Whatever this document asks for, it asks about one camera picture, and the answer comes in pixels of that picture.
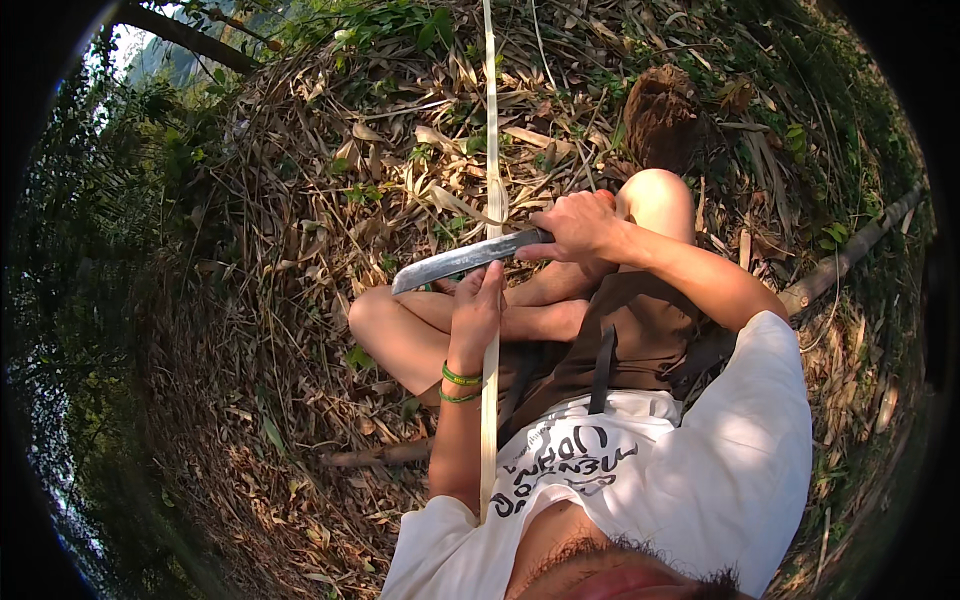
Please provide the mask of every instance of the knife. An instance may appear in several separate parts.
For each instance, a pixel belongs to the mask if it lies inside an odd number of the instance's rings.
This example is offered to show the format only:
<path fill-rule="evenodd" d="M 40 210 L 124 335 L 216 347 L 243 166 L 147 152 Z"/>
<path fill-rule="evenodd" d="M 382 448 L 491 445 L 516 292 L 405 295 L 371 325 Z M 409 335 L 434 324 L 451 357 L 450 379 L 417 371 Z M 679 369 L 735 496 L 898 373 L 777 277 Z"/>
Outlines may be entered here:
<path fill-rule="evenodd" d="M 521 246 L 552 244 L 553 241 L 553 234 L 549 231 L 533 228 L 430 256 L 400 269 L 394 277 L 393 292 L 396 295 L 416 290 L 424 283 L 512 256 Z"/>

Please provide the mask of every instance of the ground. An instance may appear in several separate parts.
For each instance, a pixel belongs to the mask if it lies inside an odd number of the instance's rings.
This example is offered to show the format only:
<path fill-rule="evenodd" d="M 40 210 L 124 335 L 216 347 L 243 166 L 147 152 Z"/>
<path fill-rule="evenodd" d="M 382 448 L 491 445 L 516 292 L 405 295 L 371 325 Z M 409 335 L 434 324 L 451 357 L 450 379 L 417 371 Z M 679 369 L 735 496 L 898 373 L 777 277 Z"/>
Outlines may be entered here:
<path fill-rule="evenodd" d="M 535 21 L 529 4 L 494 4 L 510 223 L 667 160 L 697 199 L 698 244 L 779 292 L 924 180 L 876 68 L 815 8 L 547 1 Z M 400 516 L 425 502 L 423 460 L 332 466 L 423 444 L 436 425 L 351 339 L 347 312 L 397 268 L 481 239 L 480 14 L 343 9 L 319 46 L 250 78 L 225 101 L 223 148 L 191 174 L 188 234 L 156 258 L 138 313 L 147 444 L 171 501 L 251 597 L 376 596 Z M 656 105 L 624 111 L 634 82 L 665 65 L 688 78 L 689 156 L 627 136 L 625 120 Z M 908 219 L 794 318 L 815 465 L 771 597 L 847 597 L 834 571 L 852 534 L 882 520 L 924 426 L 928 205 Z M 510 262 L 509 279 L 536 267 Z M 685 407 L 721 368 L 689 382 Z"/>

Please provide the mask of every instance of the person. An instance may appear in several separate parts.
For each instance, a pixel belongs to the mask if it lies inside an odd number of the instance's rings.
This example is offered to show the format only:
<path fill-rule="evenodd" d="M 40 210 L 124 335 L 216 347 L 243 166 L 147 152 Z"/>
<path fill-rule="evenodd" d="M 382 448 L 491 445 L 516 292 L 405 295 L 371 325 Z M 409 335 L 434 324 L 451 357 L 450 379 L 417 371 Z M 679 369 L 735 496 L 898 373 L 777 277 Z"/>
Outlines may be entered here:
<path fill-rule="evenodd" d="M 401 519 L 384 598 L 765 590 L 806 503 L 804 372 L 783 304 L 694 246 L 693 214 L 683 180 L 643 170 L 615 198 L 575 193 L 532 215 L 556 241 L 516 252 L 551 261 L 516 287 L 503 289 L 494 261 L 453 290 L 441 284 L 448 293 L 384 287 L 357 299 L 357 342 L 423 403 L 440 404 L 429 500 Z M 700 311 L 738 332 L 736 348 L 681 420 L 669 374 Z M 476 382 L 498 326 L 501 412 L 511 394 L 515 404 L 478 526 Z"/>

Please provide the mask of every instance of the hand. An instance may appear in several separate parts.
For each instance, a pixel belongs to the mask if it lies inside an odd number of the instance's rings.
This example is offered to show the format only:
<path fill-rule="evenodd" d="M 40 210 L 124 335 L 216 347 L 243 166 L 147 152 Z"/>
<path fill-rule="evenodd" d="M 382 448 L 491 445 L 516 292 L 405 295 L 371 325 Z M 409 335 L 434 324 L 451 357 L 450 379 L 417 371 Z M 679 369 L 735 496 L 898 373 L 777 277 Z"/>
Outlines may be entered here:
<path fill-rule="evenodd" d="M 451 371 L 463 376 L 483 371 L 484 350 L 500 327 L 500 316 L 507 306 L 505 285 L 499 260 L 486 269 L 472 271 L 457 285 L 446 358 Z"/>
<path fill-rule="evenodd" d="M 556 242 L 524 246 L 516 251 L 516 258 L 579 263 L 598 257 L 610 260 L 612 233 L 622 223 L 613 213 L 611 198 L 606 190 L 577 192 L 560 197 L 551 210 L 534 213 L 531 223 L 553 233 Z"/>

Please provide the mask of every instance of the green bracelet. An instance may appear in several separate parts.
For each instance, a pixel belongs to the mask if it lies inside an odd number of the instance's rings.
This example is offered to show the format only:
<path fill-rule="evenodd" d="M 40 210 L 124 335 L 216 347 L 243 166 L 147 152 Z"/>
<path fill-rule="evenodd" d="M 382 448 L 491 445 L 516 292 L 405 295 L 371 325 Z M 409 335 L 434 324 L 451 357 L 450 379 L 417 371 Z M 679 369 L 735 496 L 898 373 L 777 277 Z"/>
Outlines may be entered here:
<path fill-rule="evenodd" d="M 462 377 L 446 367 L 446 361 L 444 360 L 444 379 L 450 383 L 455 383 L 460 386 L 468 387 L 471 385 L 480 385 L 480 381 L 483 379 L 482 375 L 477 375 L 476 377 Z"/>
<path fill-rule="evenodd" d="M 479 394 L 471 394 L 469 396 L 464 396 L 464 397 L 448 396 L 447 394 L 444 394 L 443 390 L 437 390 L 437 394 L 440 394 L 441 400 L 446 402 L 452 402 L 454 404 L 460 404 L 461 402 L 470 402 L 471 400 L 480 397 Z"/>

